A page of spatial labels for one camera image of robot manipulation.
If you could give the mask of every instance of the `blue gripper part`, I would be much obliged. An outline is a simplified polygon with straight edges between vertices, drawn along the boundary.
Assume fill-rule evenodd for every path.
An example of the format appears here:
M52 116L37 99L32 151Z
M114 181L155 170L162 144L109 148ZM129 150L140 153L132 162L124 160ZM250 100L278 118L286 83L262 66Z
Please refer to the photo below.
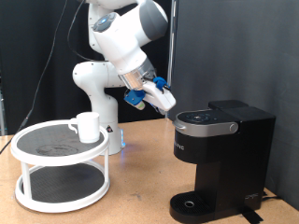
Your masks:
M158 88L160 91L163 90L163 86L167 86L168 88L170 88L168 83L162 77L156 77L155 79L153 79L153 82L156 83L156 88Z
M145 96L146 93L144 91L132 90L124 97L124 100L131 105L138 105Z

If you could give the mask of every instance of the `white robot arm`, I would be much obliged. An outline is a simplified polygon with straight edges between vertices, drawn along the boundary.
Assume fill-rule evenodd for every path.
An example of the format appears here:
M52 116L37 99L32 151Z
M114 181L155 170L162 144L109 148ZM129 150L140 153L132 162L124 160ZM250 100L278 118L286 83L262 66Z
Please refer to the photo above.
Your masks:
M166 83L161 86L163 81L156 78L150 60L140 48L165 34L167 17L163 9L152 0L138 2L137 7L123 16L110 12L102 17L94 24L93 34L105 57L115 66L120 79L131 90L125 100L142 109L144 106L140 104L144 99L168 111L176 104L176 100L169 89L164 87Z
M168 111L176 100L147 55L140 47L164 35L167 17L162 8L151 0L86 0L89 3L90 46L103 54L103 62L85 62L73 71L75 83L89 96L92 111L101 116L101 126L107 128L109 154L123 147L122 129L118 127L117 101L105 88L126 86L130 92L124 100L138 109L144 101L154 105L158 112ZM120 16L114 9L133 3L138 6Z

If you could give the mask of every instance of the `mug handle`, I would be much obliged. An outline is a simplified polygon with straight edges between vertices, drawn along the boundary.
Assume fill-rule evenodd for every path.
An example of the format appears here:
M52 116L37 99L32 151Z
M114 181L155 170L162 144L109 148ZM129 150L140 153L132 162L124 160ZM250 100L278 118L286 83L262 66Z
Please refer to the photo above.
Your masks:
M69 128L70 130L74 131L75 133L78 133L77 129L74 128L74 127L72 126L72 124L78 124L77 119L71 119L71 120L69 120L69 121L68 121L68 128Z

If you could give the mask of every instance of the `white mug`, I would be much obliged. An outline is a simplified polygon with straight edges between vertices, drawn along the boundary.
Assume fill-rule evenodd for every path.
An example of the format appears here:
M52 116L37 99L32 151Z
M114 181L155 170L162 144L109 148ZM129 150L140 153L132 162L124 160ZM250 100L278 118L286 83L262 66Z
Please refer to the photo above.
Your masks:
M78 130L71 124L77 124ZM94 143L100 139L100 116L95 112L78 114L68 121L68 128L78 133L81 143Z

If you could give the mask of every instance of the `wall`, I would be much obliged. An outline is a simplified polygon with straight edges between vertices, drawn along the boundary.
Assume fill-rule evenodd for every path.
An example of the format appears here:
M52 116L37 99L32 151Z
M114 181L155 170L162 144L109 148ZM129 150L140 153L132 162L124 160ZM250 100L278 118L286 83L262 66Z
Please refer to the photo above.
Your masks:
M235 99L277 116L266 187L299 209L299 1L178 0L172 90L182 111Z

